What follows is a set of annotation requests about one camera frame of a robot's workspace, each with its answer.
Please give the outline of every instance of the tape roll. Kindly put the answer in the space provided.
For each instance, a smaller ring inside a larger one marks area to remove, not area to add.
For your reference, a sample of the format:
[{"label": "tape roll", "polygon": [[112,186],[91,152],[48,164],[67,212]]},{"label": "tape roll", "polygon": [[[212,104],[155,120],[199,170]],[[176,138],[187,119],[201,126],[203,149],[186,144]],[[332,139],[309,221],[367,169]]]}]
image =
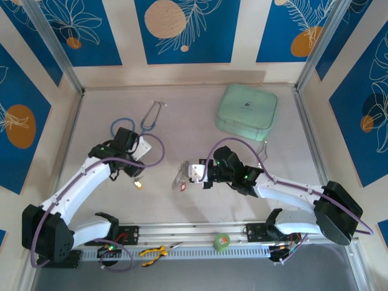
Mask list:
[{"label": "tape roll", "polygon": [[217,252],[223,252],[226,248],[228,248],[229,244],[229,235],[226,233],[219,233],[217,234],[216,239],[214,240],[213,246]]}]

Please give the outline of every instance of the pliers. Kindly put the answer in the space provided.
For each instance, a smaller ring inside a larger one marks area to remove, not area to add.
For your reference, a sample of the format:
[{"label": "pliers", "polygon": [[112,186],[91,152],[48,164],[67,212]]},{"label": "pliers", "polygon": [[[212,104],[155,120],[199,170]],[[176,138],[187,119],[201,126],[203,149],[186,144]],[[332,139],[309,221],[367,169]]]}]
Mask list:
[{"label": "pliers", "polygon": [[142,266],[143,267],[148,267],[148,266],[151,266],[153,263],[155,263],[157,260],[159,260],[162,256],[167,256],[169,254],[169,251],[179,247],[183,242],[176,242],[174,244],[171,244],[169,246],[161,246],[160,248],[158,249],[147,249],[147,250],[143,250],[139,256],[144,256],[146,253],[152,253],[152,252],[160,252],[160,254],[155,258],[153,259],[152,261],[150,262],[147,262],[147,263],[143,263]]}]

